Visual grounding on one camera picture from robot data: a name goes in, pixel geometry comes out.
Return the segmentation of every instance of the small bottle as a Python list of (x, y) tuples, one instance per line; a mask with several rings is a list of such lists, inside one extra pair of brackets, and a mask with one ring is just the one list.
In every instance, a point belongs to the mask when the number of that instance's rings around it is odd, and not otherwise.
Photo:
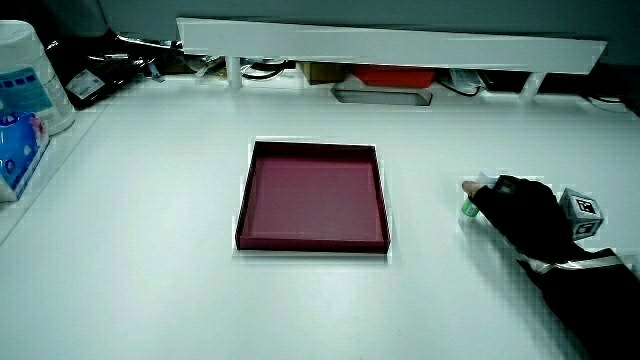
[[(496, 184), (499, 177), (500, 175), (495, 175), (492, 172), (482, 171), (480, 172), (480, 175), (478, 175), (476, 182), (480, 184), (484, 184), (488, 186), (490, 189), (492, 189), (493, 185)], [(469, 198), (469, 196), (467, 196), (467, 198), (465, 199), (464, 204), (462, 204), (462, 208), (460, 210), (464, 215), (472, 218), (478, 216), (478, 212), (480, 211), (478, 207), (471, 202), (471, 199)]]

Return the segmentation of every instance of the gloved hand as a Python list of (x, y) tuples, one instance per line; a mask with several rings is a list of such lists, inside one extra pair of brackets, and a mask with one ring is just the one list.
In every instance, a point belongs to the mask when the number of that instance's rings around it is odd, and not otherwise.
[(520, 253), (549, 264), (584, 256), (573, 242), (571, 223), (544, 184), (502, 175), (493, 189), (472, 181), (462, 188)]

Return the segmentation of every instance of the blue packaging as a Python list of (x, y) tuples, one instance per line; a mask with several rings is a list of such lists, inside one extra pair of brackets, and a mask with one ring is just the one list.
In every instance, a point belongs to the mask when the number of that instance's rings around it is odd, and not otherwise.
[(47, 146), (49, 135), (34, 113), (0, 115), (0, 202), (20, 199)]

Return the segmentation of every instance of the tray rim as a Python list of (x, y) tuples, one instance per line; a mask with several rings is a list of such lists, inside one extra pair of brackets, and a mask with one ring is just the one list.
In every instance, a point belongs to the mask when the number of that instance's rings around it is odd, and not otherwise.
[[(380, 227), (382, 232), (382, 240), (370, 240), (370, 239), (296, 239), (296, 238), (271, 238), (264, 236), (252, 236), (243, 235), (243, 229), (247, 210), (249, 206), (249, 199), (251, 196), (251, 189), (254, 182), (256, 164), (259, 158), (268, 149), (281, 148), (286, 149), (290, 147), (300, 147), (303, 150), (316, 152), (322, 155), (326, 154), (327, 150), (332, 152), (343, 152), (346, 150), (367, 152), (370, 155), (369, 164), (373, 170), (374, 187), (376, 190), (376, 203), (378, 207), (378, 216), (380, 217)], [(354, 253), (375, 253), (386, 254), (389, 251), (391, 245), (391, 234), (389, 230), (388, 214), (386, 209), (386, 202), (381, 184), (380, 167), (378, 164), (378, 157), (375, 145), (353, 145), (353, 144), (337, 144), (337, 143), (317, 143), (317, 142), (292, 142), (292, 141), (262, 141), (255, 140), (252, 148), (251, 162), (249, 165), (249, 171), (247, 174), (244, 192), (242, 196), (242, 205), (238, 216), (238, 222), (235, 229), (236, 248), (238, 250), (268, 250), (268, 251), (302, 251), (302, 252), (354, 252)], [(252, 246), (251, 243), (259, 244), (260, 242), (269, 241), (271, 243), (278, 240), (295, 244), (294, 246), (287, 247), (286, 245), (275, 248), (267, 248), (265, 246)], [(304, 242), (306, 245), (311, 244), (309, 247), (296, 244), (297, 242)], [(337, 245), (332, 250), (327, 250), (326, 244)]]

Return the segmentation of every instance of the shelf leg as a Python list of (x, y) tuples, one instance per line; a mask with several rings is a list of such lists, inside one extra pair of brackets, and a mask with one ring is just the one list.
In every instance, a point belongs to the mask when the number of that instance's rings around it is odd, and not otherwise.
[(531, 73), (520, 92), (520, 100), (524, 102), (533, 100), (533, 97), (538, 93), (538, 89), (540, 88), (545, 75), (547, 75), (547, 73)]
[(242, 87), (242, 73), (240, 72), (240, 58), (225, 56), (227, 63), (227, 79), (229, 87), (232, 89), (240, 89)]

